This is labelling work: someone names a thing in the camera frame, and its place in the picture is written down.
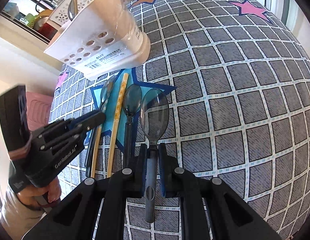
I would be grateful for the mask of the person left hand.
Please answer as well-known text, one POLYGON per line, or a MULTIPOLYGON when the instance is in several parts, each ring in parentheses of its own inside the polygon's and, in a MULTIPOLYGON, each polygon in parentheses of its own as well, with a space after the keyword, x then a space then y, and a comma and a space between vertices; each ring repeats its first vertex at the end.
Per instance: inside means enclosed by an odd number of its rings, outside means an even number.
POLYGON ((25 206, 31 208, 38 208, 40 207, 36 197, 41 197, 45 194, 48 198, 48 203, 55 202, 56 200, 60 199, 61 196, 61 186, 60 181, 56 177, 48 186, 37 188, 34 185, 28 185, 22 191, 17 193, 17 198, 19 201, 24 204, 25 206))

